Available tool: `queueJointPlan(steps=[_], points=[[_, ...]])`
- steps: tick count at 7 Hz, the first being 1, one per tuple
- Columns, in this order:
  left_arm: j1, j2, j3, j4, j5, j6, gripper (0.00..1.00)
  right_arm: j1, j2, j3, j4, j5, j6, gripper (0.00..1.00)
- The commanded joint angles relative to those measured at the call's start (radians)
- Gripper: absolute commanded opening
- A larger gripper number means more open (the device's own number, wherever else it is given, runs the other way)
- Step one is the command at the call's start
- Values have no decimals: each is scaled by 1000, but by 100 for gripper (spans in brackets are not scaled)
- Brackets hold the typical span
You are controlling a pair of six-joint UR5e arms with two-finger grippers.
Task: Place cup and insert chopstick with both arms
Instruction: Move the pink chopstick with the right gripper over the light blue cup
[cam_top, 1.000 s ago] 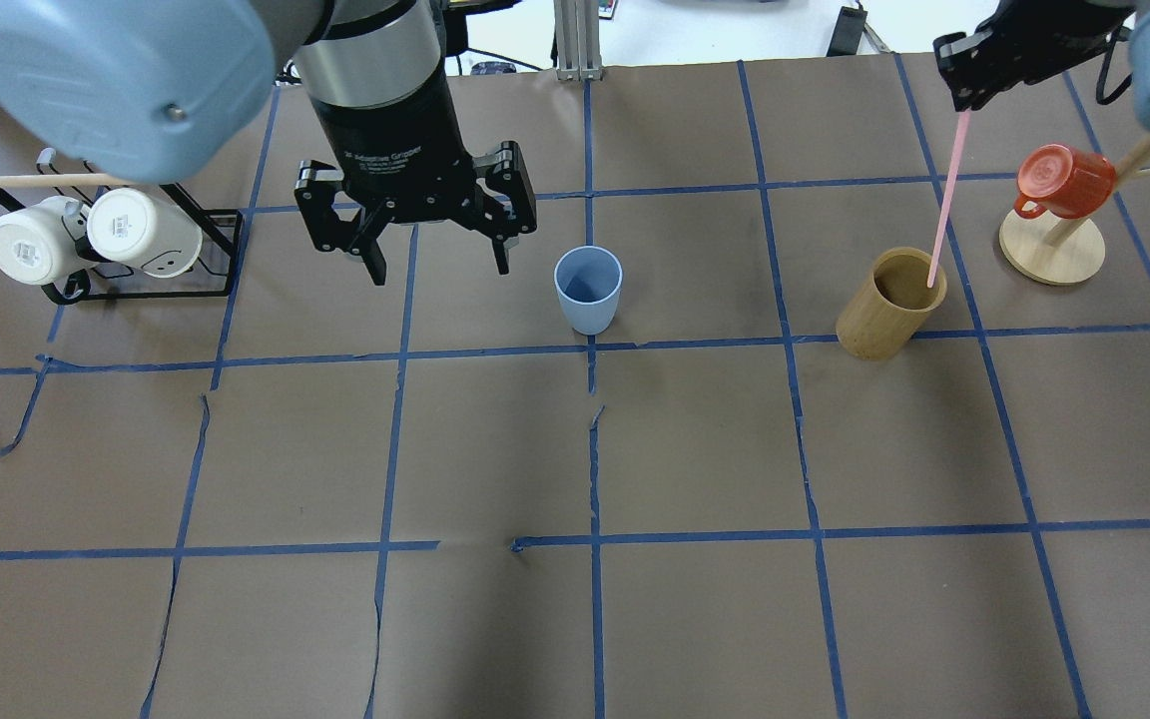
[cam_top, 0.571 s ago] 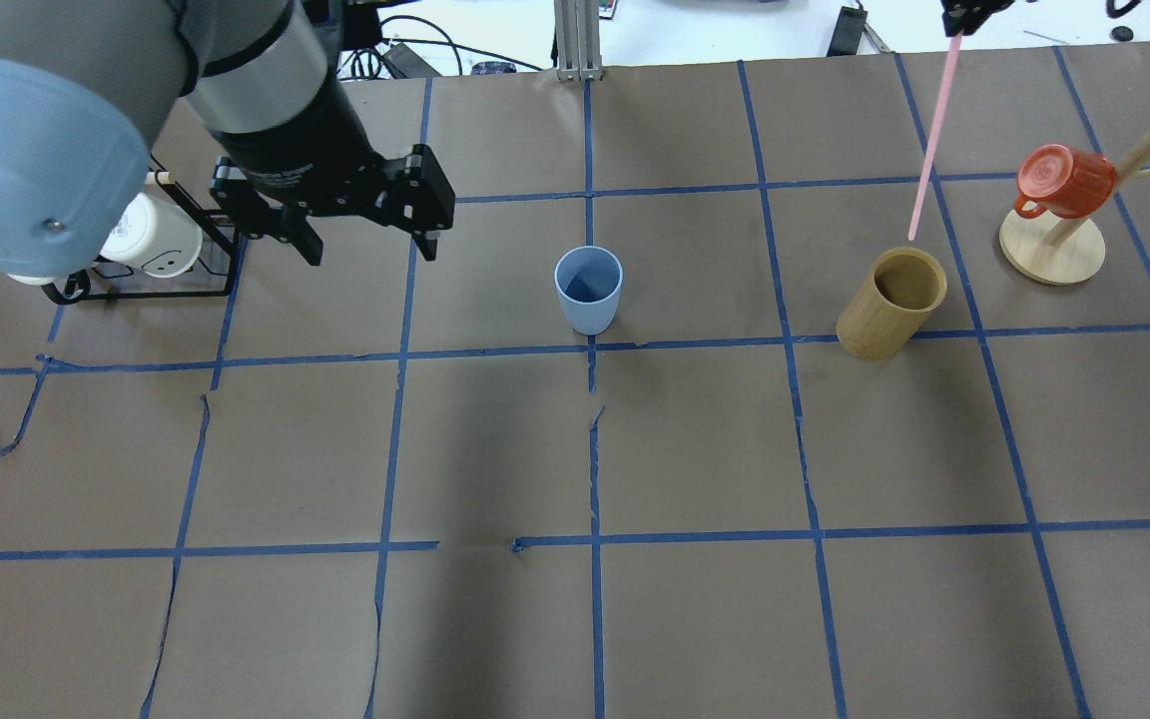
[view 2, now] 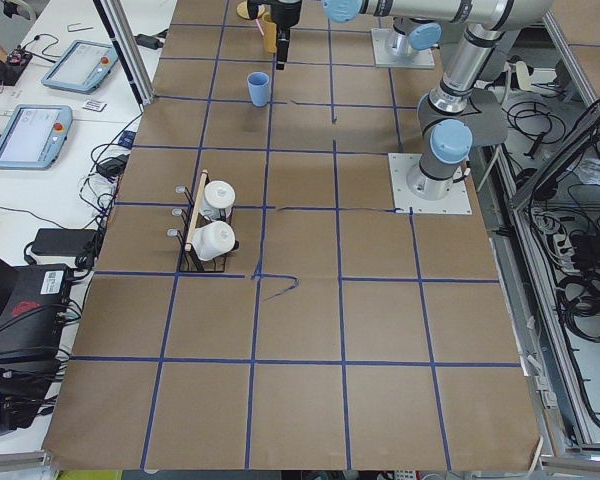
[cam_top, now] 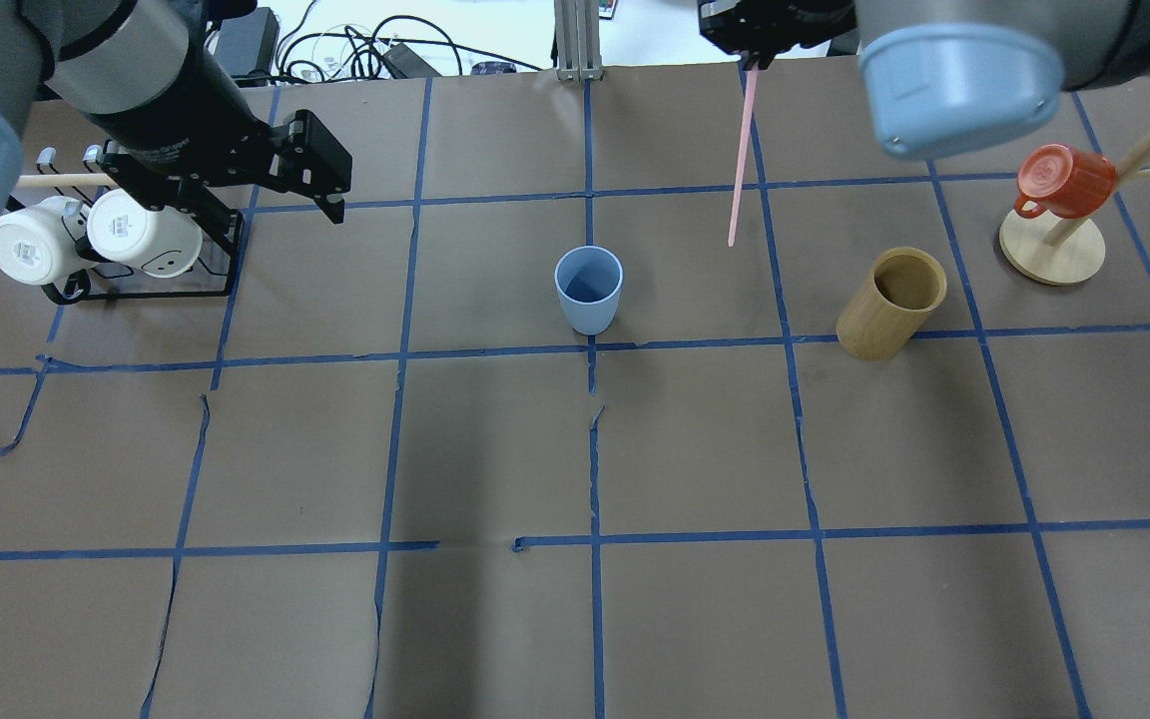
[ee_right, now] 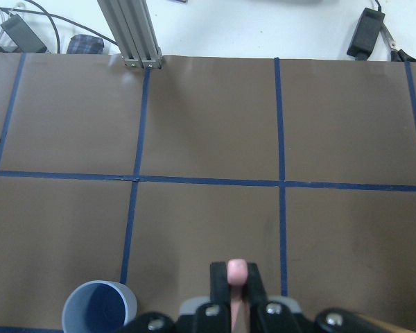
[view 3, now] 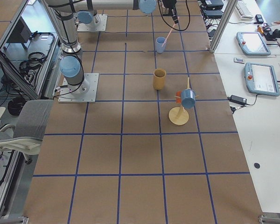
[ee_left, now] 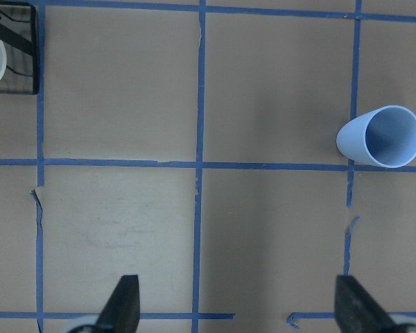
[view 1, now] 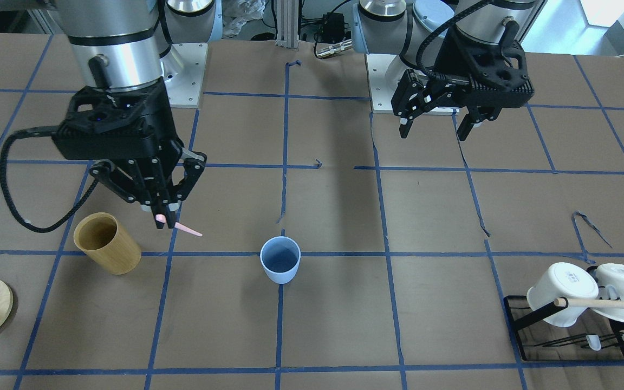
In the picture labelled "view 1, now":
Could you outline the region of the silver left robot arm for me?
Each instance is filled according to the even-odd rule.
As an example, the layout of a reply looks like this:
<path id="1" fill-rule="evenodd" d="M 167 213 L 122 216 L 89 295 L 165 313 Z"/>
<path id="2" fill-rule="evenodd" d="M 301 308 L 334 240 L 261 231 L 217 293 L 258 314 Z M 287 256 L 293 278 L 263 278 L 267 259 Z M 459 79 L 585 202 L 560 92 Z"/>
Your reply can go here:
<path id="1" fill-rule="evenodd" d="M 358 1 L 353 48 L 397 55 L 406 65 L 391 98 L 399 133 L 435 108 L 465 108 L 460 141 L 504 108 L 525 106 L 535 90 L 517 35 L 534 1 Z"/>

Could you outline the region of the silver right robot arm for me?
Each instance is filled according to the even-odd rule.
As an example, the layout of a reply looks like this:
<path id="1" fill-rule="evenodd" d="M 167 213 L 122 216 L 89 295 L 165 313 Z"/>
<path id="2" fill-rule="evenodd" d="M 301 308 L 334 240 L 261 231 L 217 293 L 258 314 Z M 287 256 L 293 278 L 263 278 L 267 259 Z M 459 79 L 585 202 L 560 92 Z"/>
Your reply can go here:
<path id="1" fill-rule="evenodd" d="M 102 184 L 175 228 L 176 211 L 206 166 L 206 155 L 181 141 L 170 108 L 167 58 L 175 43 L 222 36 L 221 1 L 0 1 L 0 12 L 54 10 L 79 64 L 84 87 L 56 126 L 15 131 L 0 152 L 0 186 L 14 219 L 32 232 L 52 232 Z M 38 227 L 20 215 L 8 185 L 13 143 L 49 137 L 67 160 L 92 160 L 92 184 L 60 220 Z"/>

